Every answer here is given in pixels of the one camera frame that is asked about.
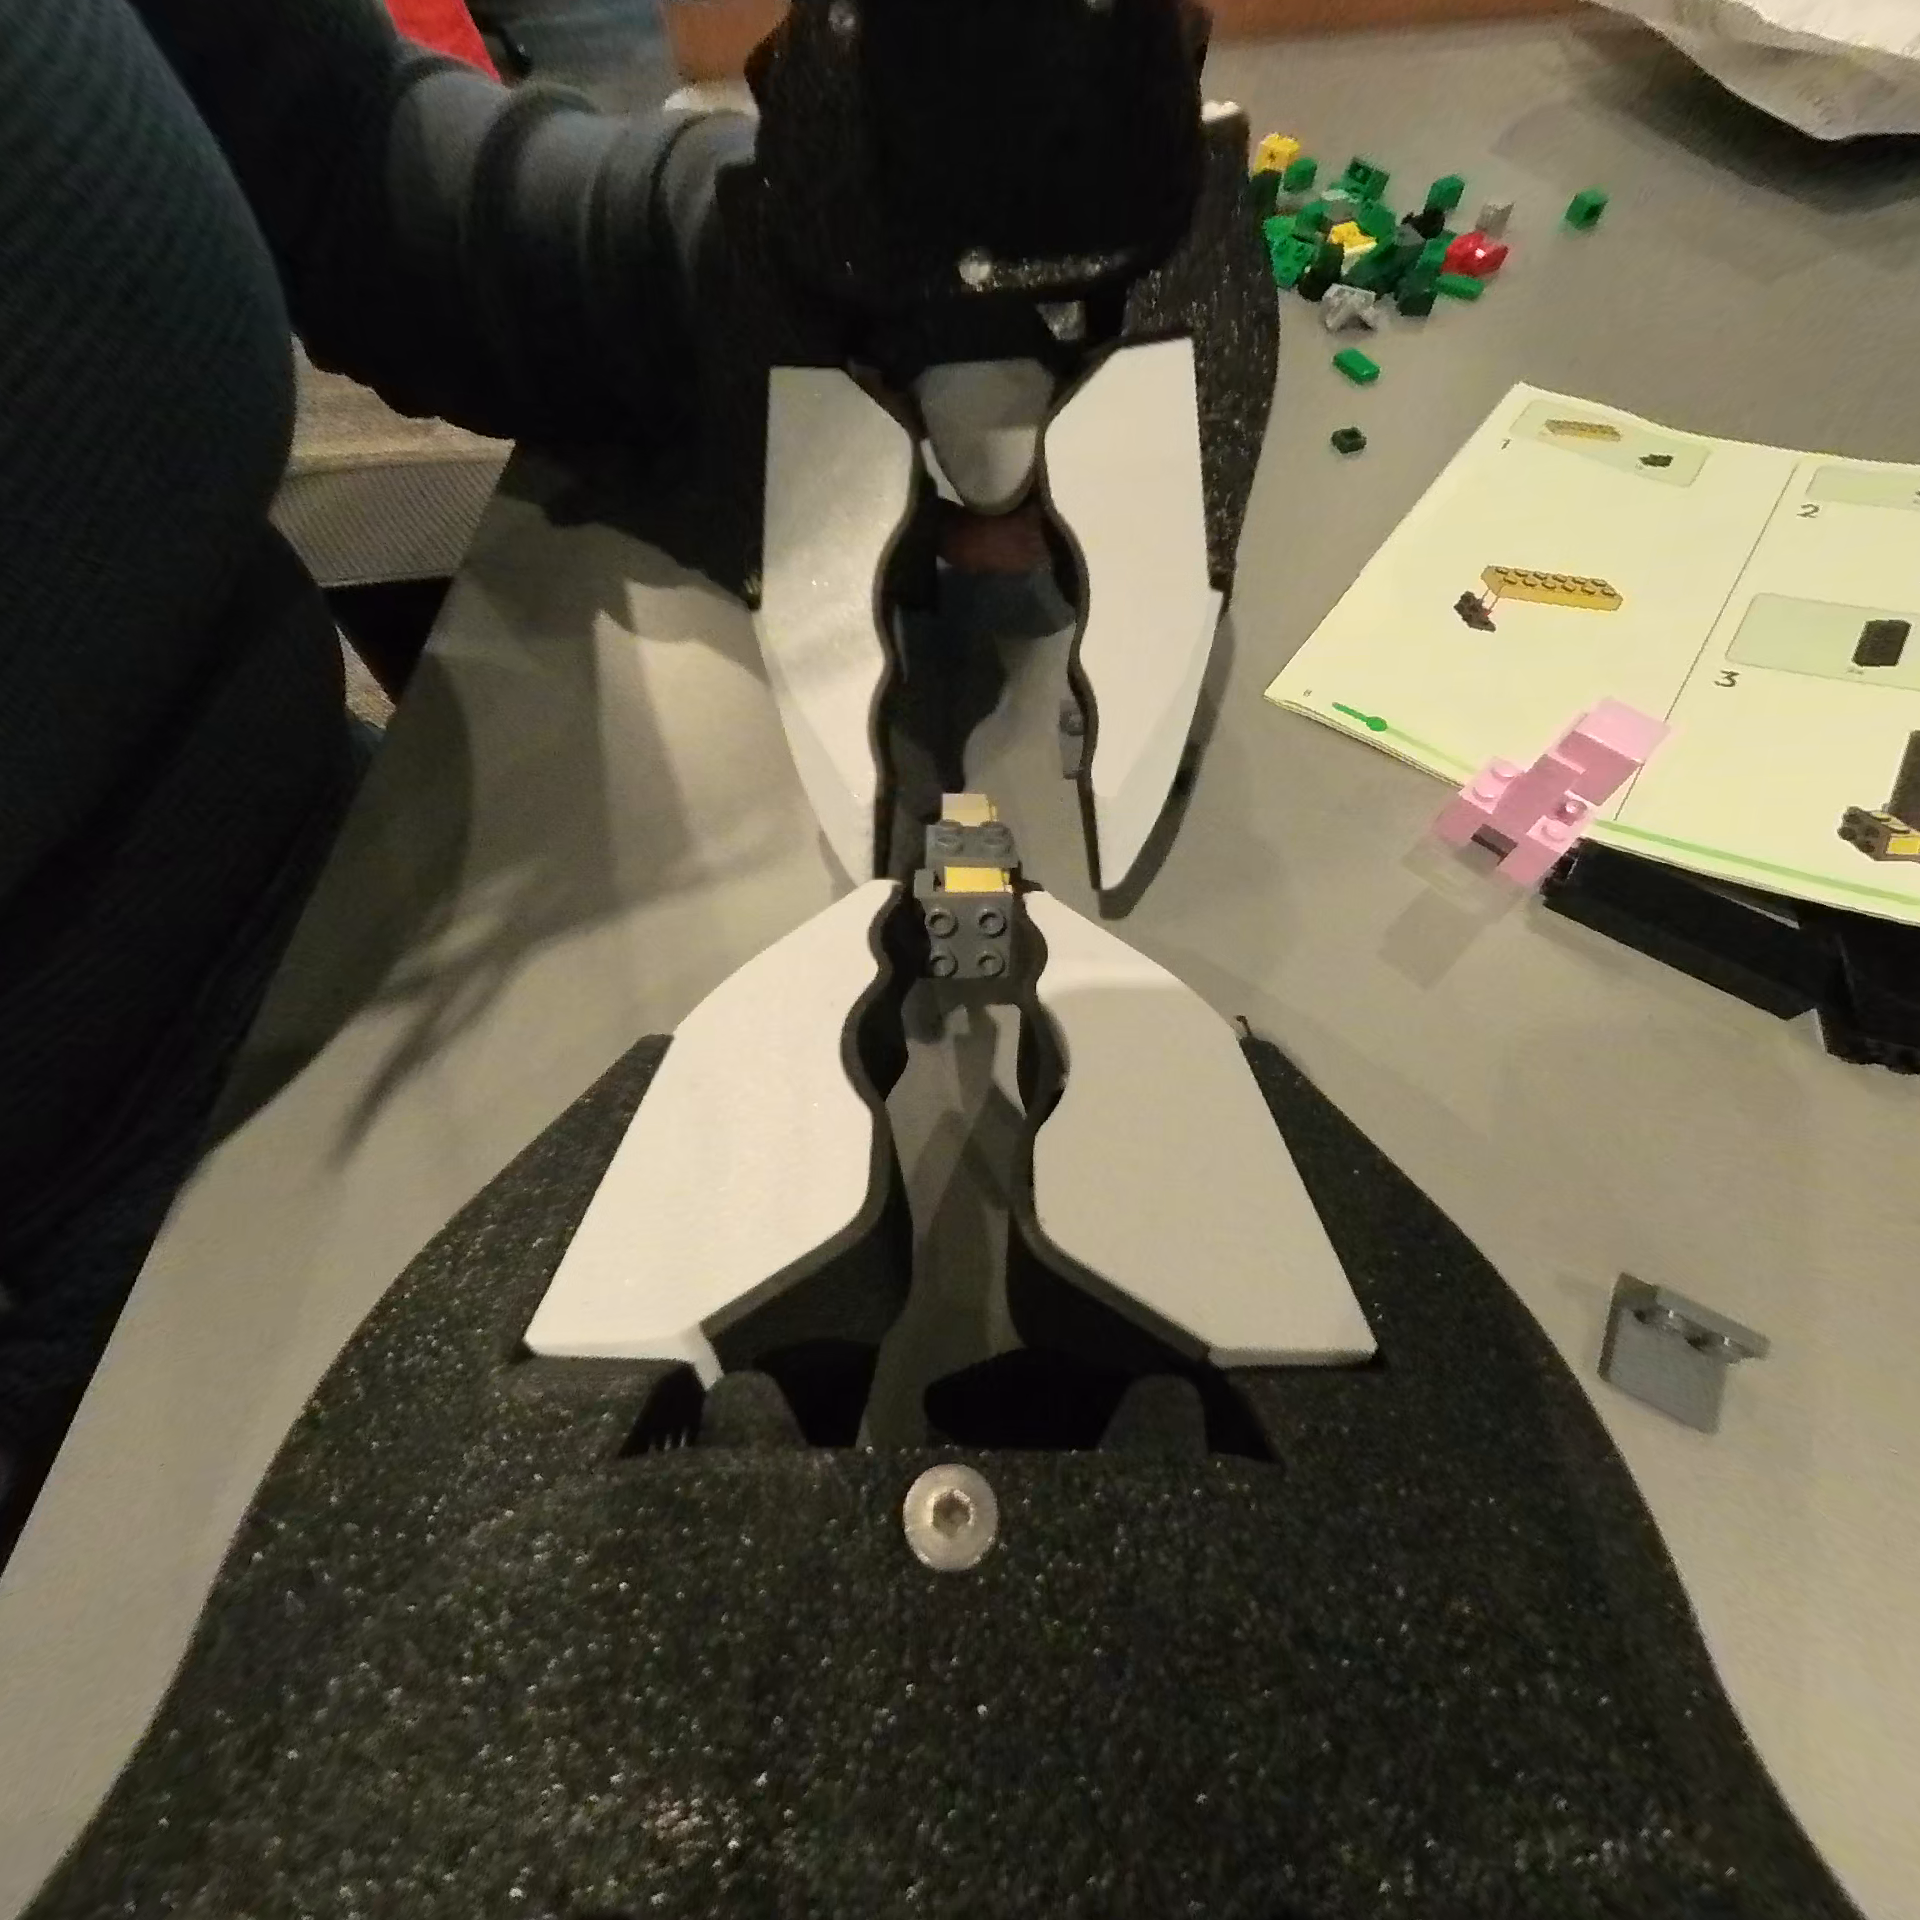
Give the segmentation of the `black lego pieces under booklet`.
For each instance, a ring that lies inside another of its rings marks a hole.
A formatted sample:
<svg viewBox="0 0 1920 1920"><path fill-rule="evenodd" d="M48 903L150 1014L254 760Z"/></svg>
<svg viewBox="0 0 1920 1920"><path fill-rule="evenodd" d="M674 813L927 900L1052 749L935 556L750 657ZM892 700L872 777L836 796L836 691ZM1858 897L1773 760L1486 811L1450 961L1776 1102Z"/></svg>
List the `black lego pieces under booklet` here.
<svg viewBox="0 0 1920 1920"><path fill-rule="evenodd" d="M1549 911L1773 1020L1815 1014L1825 1050L1917 1073L1917 929L1581 843L1543 881Z"/></svg>

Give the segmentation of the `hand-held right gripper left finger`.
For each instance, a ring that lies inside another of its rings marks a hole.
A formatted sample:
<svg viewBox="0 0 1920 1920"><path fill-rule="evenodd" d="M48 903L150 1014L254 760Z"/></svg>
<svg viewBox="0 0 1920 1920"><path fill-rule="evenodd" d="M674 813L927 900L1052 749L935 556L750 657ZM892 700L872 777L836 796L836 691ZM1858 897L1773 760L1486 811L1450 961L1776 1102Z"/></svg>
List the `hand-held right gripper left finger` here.
<svg viewBox="0 0 1920 1920"><path fill-rule="evenodd" d="M542 1359L737 1371L877 1348L913 1285L887 1095L904 1067L903 885L877 877L676 1029L522 1337Z"/></svg>

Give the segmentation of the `person's torso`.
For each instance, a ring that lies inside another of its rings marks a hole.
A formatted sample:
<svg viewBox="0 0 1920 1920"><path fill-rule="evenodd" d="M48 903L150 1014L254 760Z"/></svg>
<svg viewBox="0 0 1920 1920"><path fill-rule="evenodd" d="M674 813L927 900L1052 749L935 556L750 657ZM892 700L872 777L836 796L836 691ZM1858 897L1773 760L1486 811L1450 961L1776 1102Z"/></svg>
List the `person's torso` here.
<svg viewBox="0 0 1920 1920"><path fill-rule="evenodd" d="M382 2L3 2L3 1556L352 792L273 499L440 78Z"/></svg>

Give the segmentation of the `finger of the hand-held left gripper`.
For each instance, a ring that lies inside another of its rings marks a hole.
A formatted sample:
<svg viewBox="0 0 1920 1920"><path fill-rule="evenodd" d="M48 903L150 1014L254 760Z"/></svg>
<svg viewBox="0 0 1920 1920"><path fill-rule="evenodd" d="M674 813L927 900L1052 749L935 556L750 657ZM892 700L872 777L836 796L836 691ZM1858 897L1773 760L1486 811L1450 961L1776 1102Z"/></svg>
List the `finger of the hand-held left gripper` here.
<svg viewBox="0 0 1920 1920"><path fill-rule="evenodd" d="M1112 922L1130 911L1190 758L1226 610L1191 343L1107 353L1047 415L1039 476L1075 605L1055 740L1084 816L1099 915Z"/></svg>
<svg viewBox="0 0 1920 1920"><path fill-rule="evenodd" d="M760 663L803 796L853 881L883 866L877 705L892 669L883 575L919 484L913 429L853 372L771 369Z"/></svg>

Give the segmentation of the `person's left forearm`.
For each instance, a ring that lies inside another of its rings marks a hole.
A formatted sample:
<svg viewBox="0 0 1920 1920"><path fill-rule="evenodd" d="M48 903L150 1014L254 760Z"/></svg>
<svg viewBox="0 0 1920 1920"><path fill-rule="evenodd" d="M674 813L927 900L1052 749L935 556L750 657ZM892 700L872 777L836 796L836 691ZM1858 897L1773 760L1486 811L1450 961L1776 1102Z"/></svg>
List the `person's left forearm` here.
<svg viewBox="0 0 1920 1920"><path fill-rule="evenodd" d="M308 357L530 444L692 433L737 115L609 115L399 37L382 2L135 2L220 143Z"/></svg>

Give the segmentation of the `pile of small toy bricks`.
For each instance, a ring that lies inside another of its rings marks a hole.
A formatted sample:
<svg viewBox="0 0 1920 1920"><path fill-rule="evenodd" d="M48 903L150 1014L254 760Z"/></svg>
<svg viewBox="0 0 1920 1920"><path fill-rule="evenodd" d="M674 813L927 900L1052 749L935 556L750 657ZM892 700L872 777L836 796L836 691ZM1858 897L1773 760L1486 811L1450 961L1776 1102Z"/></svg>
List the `pile of small toy bricks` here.
<svg viewBox="0 0 1920 1920"><path fill-rule="evenodd" d="M1315 306L1328 333L1476 304L1513 254L1510 198L1470 209L1465 180L1436 177L1419 206L1399 209L1387 186L1370 155L1326 172L1298 138L1274 129L1255 143L1247 188L1272 280L1276 296Z"/></svg>

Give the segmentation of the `grey desk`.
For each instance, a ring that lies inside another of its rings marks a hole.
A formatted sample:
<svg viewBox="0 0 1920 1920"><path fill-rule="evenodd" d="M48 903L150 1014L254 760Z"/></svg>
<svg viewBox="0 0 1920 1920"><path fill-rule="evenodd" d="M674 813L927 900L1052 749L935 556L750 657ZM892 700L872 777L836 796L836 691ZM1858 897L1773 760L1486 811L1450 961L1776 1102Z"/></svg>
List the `grey desk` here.
<svg viewBox="0 0 1920 1920"><path fill-rule="evenodd" d="M1303 1067L1504 1270L1635 1472L1834 1877L1917 1916L1917 1080L1513 900L1445 786L1272 676L1510 383L1913 456L1917 159L1798 151L1625 25L1219 46L1328 159L1516 198L1486 300L1358 395L1285 319L1212 733L1120 932ZM1594 230L1563 226L1604 186ZM1334 429L1370 448L1342 456ZM3 1576L3 1916L103 1806L302 1405L410 1260L623 1048L836 889L748 614L556 524L477 535ZM1714 1436L1598 1377L1621 1272L1773 1345Z"/></svg>

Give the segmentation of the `white paper sheet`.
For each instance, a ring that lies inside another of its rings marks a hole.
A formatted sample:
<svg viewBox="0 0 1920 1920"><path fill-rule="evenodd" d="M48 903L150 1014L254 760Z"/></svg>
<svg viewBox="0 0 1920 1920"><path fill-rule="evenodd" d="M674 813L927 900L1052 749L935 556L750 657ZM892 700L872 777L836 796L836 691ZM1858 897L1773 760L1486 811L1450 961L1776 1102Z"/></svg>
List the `white paper sheet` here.
<svg viewBox="0 0 1920 1920"><path fill-rule="evenodd" d="M1815 141L1917 138L1917 2L1599 2Z"/></svg>

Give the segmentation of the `pink toy brick pig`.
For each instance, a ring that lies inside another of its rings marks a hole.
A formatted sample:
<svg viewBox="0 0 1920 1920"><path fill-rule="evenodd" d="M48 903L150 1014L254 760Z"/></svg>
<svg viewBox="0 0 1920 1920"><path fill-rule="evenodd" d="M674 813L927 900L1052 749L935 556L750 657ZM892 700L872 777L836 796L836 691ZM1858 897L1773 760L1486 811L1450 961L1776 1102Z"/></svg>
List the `pink toy brick pig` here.
<svg viewBox="0 0 1920 1920"><path fill-rule="evenodd" d="M1665 738L1668 721L1625 703L1598 703L1536 760L1486 760L1441 811L1435 837L1493 848L1504 877L1538 889Z"/></svg>

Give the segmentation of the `grey flat toy brick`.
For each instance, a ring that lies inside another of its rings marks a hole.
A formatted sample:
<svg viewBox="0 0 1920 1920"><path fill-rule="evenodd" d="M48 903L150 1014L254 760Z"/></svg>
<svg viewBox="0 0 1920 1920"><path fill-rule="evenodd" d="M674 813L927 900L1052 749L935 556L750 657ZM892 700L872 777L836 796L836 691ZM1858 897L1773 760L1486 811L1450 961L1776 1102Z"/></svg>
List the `grey flat toy brick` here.
<svg viewBox="0 0 1920 1920"><path fill-rule="evenodd" d="M1661 1418L1714 1436L1729 1377L1771 1354L1771 1337L1671 1285L1621 1272L1598 1377Z"/></svg>

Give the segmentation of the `pale green instruction booklet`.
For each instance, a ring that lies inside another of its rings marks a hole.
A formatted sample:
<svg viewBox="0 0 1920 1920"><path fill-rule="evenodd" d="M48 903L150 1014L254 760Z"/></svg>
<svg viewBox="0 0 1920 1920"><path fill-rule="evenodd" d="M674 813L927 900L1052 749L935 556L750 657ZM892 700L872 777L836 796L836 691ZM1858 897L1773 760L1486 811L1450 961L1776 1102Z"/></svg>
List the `pale green instruction booklet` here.
<svg viewBox="0 0 1920 1920"><path fill-rule="evenodd" d="M1917 923L1917 463L1513 384L1265 696L1450 782L1623 703L1598 843Z"/></svg>

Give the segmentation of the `yellow and grey brick assembly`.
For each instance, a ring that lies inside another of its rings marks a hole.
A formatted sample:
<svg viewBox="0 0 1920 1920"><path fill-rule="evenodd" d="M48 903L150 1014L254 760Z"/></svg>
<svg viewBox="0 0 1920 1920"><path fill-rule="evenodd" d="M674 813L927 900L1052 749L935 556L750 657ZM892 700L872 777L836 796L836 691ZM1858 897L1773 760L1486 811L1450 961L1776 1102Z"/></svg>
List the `yellow and grey brick assembly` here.
<svg viewBox="0 0 1920 1920"><path fill-rule="evenodd" d="M960 911L991 897L1020 897L1024 855L992 796L941 792L941 813L926 827L919 897Z"/></svg>

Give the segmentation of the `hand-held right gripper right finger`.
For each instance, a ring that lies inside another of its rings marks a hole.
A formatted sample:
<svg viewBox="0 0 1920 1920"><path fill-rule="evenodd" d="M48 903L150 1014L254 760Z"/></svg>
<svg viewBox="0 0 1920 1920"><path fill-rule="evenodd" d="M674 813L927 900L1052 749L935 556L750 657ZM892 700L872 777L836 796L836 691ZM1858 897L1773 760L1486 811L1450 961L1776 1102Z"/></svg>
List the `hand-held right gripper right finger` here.
<svg viewBox="0 0 1920 1920"><path fill-rule="evenodd" d="M1033 1139L1043 1250L1099 1300L1222 1367L1379 1353L1239 1029L1166 966L1047 891L1043 1035L1065 1083Z"/></svg>

